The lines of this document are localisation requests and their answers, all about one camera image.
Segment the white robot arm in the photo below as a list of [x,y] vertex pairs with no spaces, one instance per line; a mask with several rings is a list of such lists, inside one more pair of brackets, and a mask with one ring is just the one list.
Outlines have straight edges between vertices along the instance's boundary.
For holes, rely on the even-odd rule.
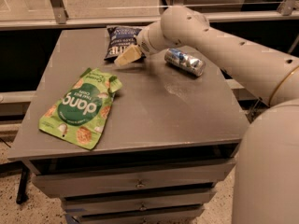
[[232,224],[299,224],[299,59],[214,29],[203,14],[172,6],[141,30],[116,64],[182,46],[197,49],[268,106],[238,150]]

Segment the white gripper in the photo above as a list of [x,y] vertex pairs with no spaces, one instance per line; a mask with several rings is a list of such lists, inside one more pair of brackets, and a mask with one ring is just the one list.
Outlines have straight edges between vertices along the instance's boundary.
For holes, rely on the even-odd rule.
[[156,21],[144,27],[139,32],[136,38],[137,45],[128,46],[122,54],[114,61],[117,66],[124,66],[132,63],[142,57],[142,52],[145,55],[158,53],[165,48],[164,34],[161,24]]

